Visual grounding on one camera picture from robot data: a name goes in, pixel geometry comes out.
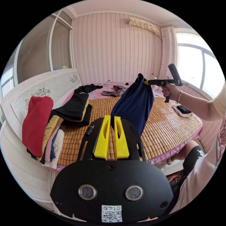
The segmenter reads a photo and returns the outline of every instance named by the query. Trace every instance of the red cloth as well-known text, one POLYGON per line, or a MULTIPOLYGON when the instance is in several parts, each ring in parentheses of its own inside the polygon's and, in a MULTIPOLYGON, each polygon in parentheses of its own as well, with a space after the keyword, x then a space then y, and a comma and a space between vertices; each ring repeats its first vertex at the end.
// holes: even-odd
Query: red cloth
POLYGON ((36 157, 42 156, 42 142, 53 100, 50 97, 32 96, 28 105, 28 114, 22 126, 22 143, 36 157))

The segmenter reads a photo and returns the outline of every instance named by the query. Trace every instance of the black shorts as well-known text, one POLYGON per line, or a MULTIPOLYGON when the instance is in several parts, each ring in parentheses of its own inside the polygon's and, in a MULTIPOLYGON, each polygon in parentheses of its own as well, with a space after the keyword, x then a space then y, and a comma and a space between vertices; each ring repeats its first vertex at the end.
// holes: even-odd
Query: black shorts
POLYGON ((195 146, 188 154, 186 159, 184 160, 183 163, 183 176, 178 182, 170 182, 170 186, 172 189, 172 192, 174 194, 173 199, 169 206, 167 207, 166 211, 164 212, 163 215, 169 214, 171 210, 174 208, 176 205, 178 198, 179 198, 179 193, 180 193, 180 188, 181 185, 183 184, 184 180, 187 178, 189 173, 193 170, 196 161, 204 155, 203 149, 200 146, 195 146))

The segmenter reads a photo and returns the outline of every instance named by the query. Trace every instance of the bracelet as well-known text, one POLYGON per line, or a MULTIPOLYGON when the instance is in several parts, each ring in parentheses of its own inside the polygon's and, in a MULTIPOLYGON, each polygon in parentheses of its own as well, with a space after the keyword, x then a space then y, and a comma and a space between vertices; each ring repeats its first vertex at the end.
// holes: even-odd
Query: bracelet
POLYGON ((179 103, 179 101, 180 101, 180 99, 181 99, 182 94, 183 94, 183 91, 181 90, 181 91, 180 91, 179 98, 178 98, 178 101, 177 101, 177 104, 179 103))

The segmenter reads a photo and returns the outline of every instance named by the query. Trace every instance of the ceiling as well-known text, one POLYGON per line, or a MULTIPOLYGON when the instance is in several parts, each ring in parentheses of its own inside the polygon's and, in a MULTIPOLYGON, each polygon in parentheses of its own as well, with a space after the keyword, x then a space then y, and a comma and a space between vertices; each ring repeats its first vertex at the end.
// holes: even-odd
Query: ceiling
POLYGON ((170 11, 141 0, 85 0, 70 5, 78 16, 96 12, 123 12, 152 21, 159 26, 189 26, 170 11))

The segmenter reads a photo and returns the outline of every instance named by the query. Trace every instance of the white curtain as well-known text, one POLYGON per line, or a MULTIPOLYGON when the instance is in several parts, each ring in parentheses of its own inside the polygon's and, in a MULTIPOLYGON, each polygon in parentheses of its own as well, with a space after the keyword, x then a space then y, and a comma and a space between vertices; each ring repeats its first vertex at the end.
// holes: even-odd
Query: white curtain
POLYGON ((173 79, 169 64, 177 66, 177 39, 173 26, 161 28, 162 33, 162 62, 158 79, 173 79))

